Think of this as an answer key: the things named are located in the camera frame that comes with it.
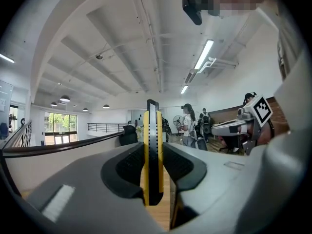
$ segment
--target white shirt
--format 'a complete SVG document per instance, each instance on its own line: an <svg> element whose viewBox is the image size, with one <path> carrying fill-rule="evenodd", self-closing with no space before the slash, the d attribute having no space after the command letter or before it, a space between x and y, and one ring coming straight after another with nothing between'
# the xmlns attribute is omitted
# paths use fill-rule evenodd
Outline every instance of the white shirt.
<svg viewBox="0 0 312 234"><path fill-rule="evenodd" d="M186 115L184 117L184 125L187 125L187 130L184 131L184 136L188 137L188 136L190 136L190 132L194 131L195 138L196 138L196 131L194 129L194 121L191 119L191 115Z"/></svg>

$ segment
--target window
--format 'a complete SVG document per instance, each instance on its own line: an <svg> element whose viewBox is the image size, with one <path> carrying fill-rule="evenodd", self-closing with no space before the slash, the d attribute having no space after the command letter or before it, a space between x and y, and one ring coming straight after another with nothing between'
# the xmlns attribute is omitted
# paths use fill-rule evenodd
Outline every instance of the window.
<svg viewBox="0 0 312 234"><path fill-rule="evenodd" d="M77 141L77 115L45 112L44 131L46 145Z"/></svg>

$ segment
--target ceiling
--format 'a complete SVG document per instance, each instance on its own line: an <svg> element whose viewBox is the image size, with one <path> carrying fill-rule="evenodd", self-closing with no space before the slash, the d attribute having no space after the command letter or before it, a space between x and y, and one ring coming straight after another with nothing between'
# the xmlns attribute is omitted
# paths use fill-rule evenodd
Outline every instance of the ceiling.
<svg viewBox="0 0 312 234"><path fill-rule="evenodd" d="M235 60L264 22L256 11L223 19L203 11L203 23L196 26L181 1L105 0L72 19L44 64L38 92L55 100L66 94L82 107L124 93L179 96L208 39L214 40L208 56ZM197 74L186 93L220 72L225 71Z"/></svg>

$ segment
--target chair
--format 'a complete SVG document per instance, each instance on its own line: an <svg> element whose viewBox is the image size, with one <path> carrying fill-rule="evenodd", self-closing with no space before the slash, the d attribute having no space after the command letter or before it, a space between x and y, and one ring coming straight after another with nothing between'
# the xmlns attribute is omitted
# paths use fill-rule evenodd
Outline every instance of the chair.
<svg viewBox="0 0 312 234"><path fill-rule="evenodd" d="M119 136L119 142L121 146L137 143L136 128L131 125L123 126L124 133Z"/></svg>
<svg viewBox="0 0 312 234"><path fill-rule="evenodd" d="M0 139L5 139L7 138L9 135L9 129L8 126L6 125L6 123L2 122L0 124Z"/></svg>

